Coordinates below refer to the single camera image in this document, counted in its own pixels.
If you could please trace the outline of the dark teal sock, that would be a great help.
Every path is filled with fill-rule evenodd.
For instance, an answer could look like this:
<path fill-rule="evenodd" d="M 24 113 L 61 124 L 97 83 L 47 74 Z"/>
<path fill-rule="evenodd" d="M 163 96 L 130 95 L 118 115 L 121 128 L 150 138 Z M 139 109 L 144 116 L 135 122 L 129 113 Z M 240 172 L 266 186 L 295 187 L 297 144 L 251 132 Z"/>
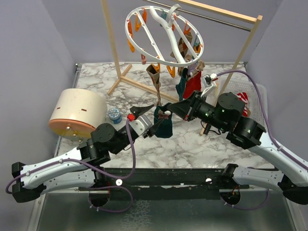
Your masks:
<path fill-rule="evenodd" d="M 176 91 L 179 96 L 179 101 L 183 100 L 183 95 L 185 92 L 185 87 L 186 87 L 186 82 L 187 82 L 187 73 L 188 73 L 188 68 L 183 68 L 181 72 L 181 77 L 179 84 L 176 85 Z"/>
<path fill-rule="evenodd" d="M 160 123 L 155 136 L 158 138 L 167 139 L 173 135 L 173 125 L 172 125 L 172 113 L 167 111 L 166 108 L 162 106 L 157 106 L 154 111 L 154 123 Z"/>

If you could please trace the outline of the purple clothespin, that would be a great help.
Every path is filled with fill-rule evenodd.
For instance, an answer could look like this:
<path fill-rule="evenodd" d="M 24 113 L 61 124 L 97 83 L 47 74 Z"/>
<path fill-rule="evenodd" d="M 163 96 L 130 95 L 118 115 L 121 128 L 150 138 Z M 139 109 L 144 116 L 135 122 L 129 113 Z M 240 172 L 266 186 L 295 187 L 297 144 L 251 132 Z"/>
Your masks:
<path fill-rule="evenodd" d="M 198 63 L 195 62 L 192 65 L 188 66 L 188 72 L 187 75 L 190 77 L 195 76 L 199 72 L 198 70 Z"/>

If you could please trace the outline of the red white striped sock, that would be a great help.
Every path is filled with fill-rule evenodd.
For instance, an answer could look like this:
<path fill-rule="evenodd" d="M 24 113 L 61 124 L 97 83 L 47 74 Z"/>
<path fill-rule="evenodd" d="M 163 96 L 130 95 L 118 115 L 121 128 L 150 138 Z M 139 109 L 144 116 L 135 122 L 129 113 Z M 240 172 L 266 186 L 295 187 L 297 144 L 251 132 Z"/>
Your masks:
<path fill-rule="evenodd" d="M 244 107 L 244 110 L 243 110 L 243 116 L 245 117 L 249 117 L 251 115 L 251 112 L 250 110 L 248 109 L 248 102 L 249 102 L 249 99 L 248 99 L 248 95 L 246 92 L 239 92 L 237 93 L 237 97 L 245 103 L 245 107 Z"/>

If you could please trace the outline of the white round clip hanger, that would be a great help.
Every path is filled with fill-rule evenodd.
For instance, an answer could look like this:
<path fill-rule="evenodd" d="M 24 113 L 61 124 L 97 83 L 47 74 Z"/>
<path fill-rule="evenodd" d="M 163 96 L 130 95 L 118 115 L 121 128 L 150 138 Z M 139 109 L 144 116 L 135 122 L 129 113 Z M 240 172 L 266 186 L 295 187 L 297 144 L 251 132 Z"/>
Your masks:
<path fill-rule="evenodd" d="M 181 6 L 146 5 L 133 9 L 125 20 L 125 34 L 131 52 L 143 54 L 151 61 L 174 67 L 189 66 L 200 60 L 204 41 L 197 28 L 180 14 Z M 191 32 L 189 43 L 185 34 Z M 188 47 L 183 58 L 178 41 Z"/>

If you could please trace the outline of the wooden hanger rack frame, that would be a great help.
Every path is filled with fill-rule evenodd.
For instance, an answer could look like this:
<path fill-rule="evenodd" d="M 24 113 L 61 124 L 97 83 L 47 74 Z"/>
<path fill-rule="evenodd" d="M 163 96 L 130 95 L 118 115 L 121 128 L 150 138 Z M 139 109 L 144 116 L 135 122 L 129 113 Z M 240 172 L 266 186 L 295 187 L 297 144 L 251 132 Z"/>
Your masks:
<path fill-rule="evenodd" d="M 186 87 L 183 82 L 181 82 L 180 85 L 177 86 L 177 90 L 179 90 L 179 95 L 177 98 L 174 98 L 160 91 L 161 66 L 164 65 L 167 68 L 167 71 L 169 72 L 171 77 L 175 77 L 176 71 L 184 72 L 184 70 L 187 69 L 188 73 L 185 74 L 184 77 L 188 80 L 191 80 L 194 77 L 200 75 L 203 71 L 204 63 L 201 60 L 201 56 L 205 50 L 205 43 L 200 32 L 192 24 L 192 22 L 180 15 L 181 6 L 183 4 L 253 25 L 253 27 L 249 29 L 250 34 L 233 65 L 233 69 L 237 67 L 251 39 L 253 38 L 256 30 L 258 29 L 260 22 L 262 21 L 263 17 L 261 15 L 259 15 L 258 17 L 251 17 L 222 8 L 210 6 L 208 4 L 197 2 L 195 0 L 178 0 L 173 6 L 167 8 L 163 8 L 160 3 L 155 2 L 153 5 L 141 6 L 133 9 L 125 19 L 125 34 L 127 37 L 130 51 L 139 52 L 141 54 L 141 62 L 143 64 L 146 64 L 147 58 L 152 58 L 154 60 L 154 62 L 151 63 L 148 68 L 148 74 L 150 75 L 153 83 L 152 87 L 132 80 L 126 77 L 126 74 L 132 68 L 132 65 L 128 65 L 128 67 L 123 72 L 120 70 L 108 4 L 107 1 L 102 0 L 101 7 L 106 22 L 107 32 L 111 45 L 111 52 L 113 55 L 117 74 L 117 81 L 108 90 L 108 95 L 111 95 L 115 91 L 120 82 L 125 82 L 141 90 L 155 94 L 157 96 L 158 105 L 161 104 L 162 99 L 170 100 L 172 102 L 178 102 L 182 99 L 182 95 L 185 92 Z M 155 42 L 148 28 L 148 16 L 151 16 L 159 25 L 161 25 L 161 27 L 166 32 L 168 36 L 167 41 L 170 44 L 173 54 L 172 57 L 175 59 L 175 61 L 167 61 L 164 59 L 157 43 Z M 151 55 L 144 48 L 140 47 L 134 40 L 133 36 L 139 31 L 140 28 L 144 29 L 146 36 L 150 41 L 150 45 L 155 51 L 154 55 Z"/>

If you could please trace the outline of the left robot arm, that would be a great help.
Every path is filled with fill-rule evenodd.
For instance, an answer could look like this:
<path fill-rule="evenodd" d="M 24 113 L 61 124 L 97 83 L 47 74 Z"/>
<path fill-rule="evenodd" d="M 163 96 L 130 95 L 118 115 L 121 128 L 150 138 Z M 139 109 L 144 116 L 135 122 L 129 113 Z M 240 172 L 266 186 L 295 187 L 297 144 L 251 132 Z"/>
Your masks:
<path fill-rule="evenodd" d="M 119 130 L 110 123 L 100 124 L 86 142 L 63 155 L 32 165 L 12 164 L 13 179 L 5 192 L 12 195 L 16 202 L 25 203 L 59 189 L 82 187 L 101 190 L 111 187 L 106 178 L 126 180 L 132 177 L 136 168 L 135 140 L 152 137 L 161 123 L 172 115 L 163 109 L 157 120 L 151 122 L 145 115 L 151 108 L 132 107 L 124 127 Z M 118 154 L 127 146 L 131 148 L 133 161 L 127 175 L 113 175 L 101 168 L 101 164 L 111 160 L 111 154 Z"/>

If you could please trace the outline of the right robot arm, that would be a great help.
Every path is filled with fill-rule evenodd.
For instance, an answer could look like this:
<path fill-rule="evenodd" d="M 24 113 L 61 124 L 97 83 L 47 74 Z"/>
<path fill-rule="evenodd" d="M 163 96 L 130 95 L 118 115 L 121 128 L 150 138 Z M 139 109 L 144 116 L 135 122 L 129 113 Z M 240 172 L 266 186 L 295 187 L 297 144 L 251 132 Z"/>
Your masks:
<path fill-rule="evenodd" d="M 229 164 L 221 176 L 226 188 L 234 185 L 254 185 L 282 192 L 284 197 L 300 205 L 308 203 L 308 164 L 290 153 L 287 157 L 271 141 L 269 132 L 258 122 L 244 117 L 245 104 L 229 92 L 218 97 L 215 106 L 208 104 L 201 92 L 177 103 L 167 103 L 164 109 L 185 121 L 196 118 L 226 133 L 232 144 L 249 150 L 275 166 L 275 170 L 261 170 Z"/>

